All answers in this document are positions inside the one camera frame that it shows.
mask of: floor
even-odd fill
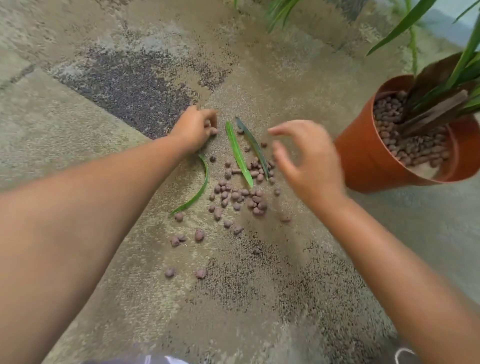
[[[0,59],[10,65],[0,62],[0,148],[7,151],[0,187],[163,136],[192,103],[220,115],[220,133],[204,149],[217,156],[208,190],[231,159],[224,123],[234,116],[267,141],[267,127],[296,118],[338,135],[384,80],[404,71],[405,47],[364,58],[386,27],[369,6],[352,24],[329,3],[301,6],[285,29],[267,34],[257,2],[240,1],[238,12],[220,0],[0,0],[0,46],[9,49]],[[301,13],[308,21],[300,24]],[[436,55],[449,51],[425,44]],[[141,353],[190,363],[368,363],[378,356],[394,327],[341,247],[278,179],[278,199],[261,186],[271,201],[263,219],[228,211],[245,227],[233,238],[206,212],[206,198],[182,224],[168,218],[203,181],[199,161],[184,161],[45,363]],[[352,196],[480,300],[480,204],[468,198],[478,185],[475,178]],[[286,211],[293,221],[280,224]],[[191,237],[196,227],[206,230],[203,244],[189,239],[171,248],[172,234]],[[170,266],[178,274],[166,280]],[[194,278],[197,267],[207,267],[205,280]]]

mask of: plant stem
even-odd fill
[[[412,0],[405,0],[405,7],[407,9],[407,13],[412,10]],[[408,43],[408,47],[412,52],[412,73],[415,77],[417,77],[418,73],[418,50],[417,50],[417,34],[415,33],[415,29],[413,25],[408,28],[408,32],[410,33],[410,42]]]

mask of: person's left arm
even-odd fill
[[[169,136],[0,194],[0,363],[42,362],[155,191],[216,124],[214,110],[191,106]]]

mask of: person's left hand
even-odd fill
[[[194,153],[217,133],[216,110],[198,110],[196,105],[189,106],[174,125],[169,136],[179,139],[189,153]]]

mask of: orange plastic pot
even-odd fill
[[[462,181],[480,169],[480,127],[472,115],[463,116],[447,127],[447,148],[451,157],[433,179],[423,178],[406,168],[383,144],[375,128],[373,103],[384,92],[408,91],[413,76],[385,82],[367,102],[357,118],[335,140],[348,188],[377,192],[395,187],[428,186]]]

